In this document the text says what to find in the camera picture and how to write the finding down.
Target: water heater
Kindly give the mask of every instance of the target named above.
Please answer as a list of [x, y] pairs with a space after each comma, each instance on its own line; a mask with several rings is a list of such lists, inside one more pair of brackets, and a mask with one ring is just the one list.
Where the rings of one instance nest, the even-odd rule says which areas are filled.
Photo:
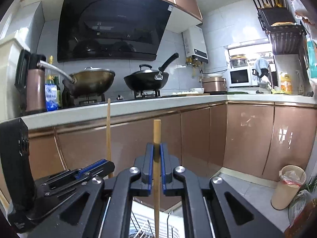
[[190, 27], [183, 32], [186, 57], [193, 61], [208, 63], [207, 49], [202, 29], [197, 26]]

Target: silver bolt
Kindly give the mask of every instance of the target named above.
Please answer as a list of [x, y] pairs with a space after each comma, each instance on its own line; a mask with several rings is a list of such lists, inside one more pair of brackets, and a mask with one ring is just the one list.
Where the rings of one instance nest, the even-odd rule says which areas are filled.
[[132, 173], [132, 174], [137, 174], [137, 173], [139, 172], [139, 169], [138, 169], [137, 167], [133, 166], [133, 167], [131, 167], [131, 168], [129, 169], [129, 171], [130, 171], [130, 173]]
[[96, 176], [92, 179], [93, 184], [101, 184], [102, 179], [99, 176]]
[[176, 166], [175, 171], [178, 173], [183, 173], [185, 171], [185, 167], [183, 166]]
[[220, 184], [220, 183], [222, 183], [222, 178], [219, 177], [219, 176], [215, 176], [215, 177], [213, 177], [211, 180], [212, 180], [212, 182], [215, 183], [215, 184]]

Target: white microwave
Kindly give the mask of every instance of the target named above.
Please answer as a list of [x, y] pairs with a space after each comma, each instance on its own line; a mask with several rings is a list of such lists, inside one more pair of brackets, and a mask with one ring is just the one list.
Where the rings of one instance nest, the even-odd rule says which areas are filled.
[[226, 71], [228, 87], [251, 87], [259, 86], [259, 77], [252, 74], [250, 66], [228, 69]]

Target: countertop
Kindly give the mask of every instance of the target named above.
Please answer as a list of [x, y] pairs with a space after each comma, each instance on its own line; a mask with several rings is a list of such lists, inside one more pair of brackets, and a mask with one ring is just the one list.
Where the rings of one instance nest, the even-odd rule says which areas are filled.
[[[111, 116], [149, 112], [189, 105], [205, 104], [218, 101], [261, 101], [286, 102], [300, 104], [317, 104], [316, 98], [284, 94], [234, 94], [182, 96], [144, 100], [132, 100], [111, 103]], [[74, 107], [53, 112], [23, 116], [29, 130], [40, 129], [61, 124], [96, 120], [107, 117], [107, 104]]]

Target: black pan handle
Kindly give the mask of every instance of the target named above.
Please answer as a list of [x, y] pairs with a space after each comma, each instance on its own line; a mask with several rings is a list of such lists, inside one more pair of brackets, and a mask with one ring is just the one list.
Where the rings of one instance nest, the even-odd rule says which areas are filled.
[[161, 67], [158, 68], [158, 70], [160, 72], [165, 71], [166, 67], [169, 66], [172, 63], [172, 61], [176, 60], [178, 57], [178, 53], [173, 54], [169, 59], [167, 59], [167, 61]]
[[148, 65], [148, 64], [140, 64], [140, 70], [142, 70], [142, 67], [148, 67], [150, 69], [152, 69], [152, 66], [151, 65]]
[[24, 91], [26, 89], [30, 58], [31, 58], [31, 54], [29, 51], [23, 49], [20, 52], [18, 64], [16, 66], [15, 82], [14, 82], [14, 86], [19, 91]]

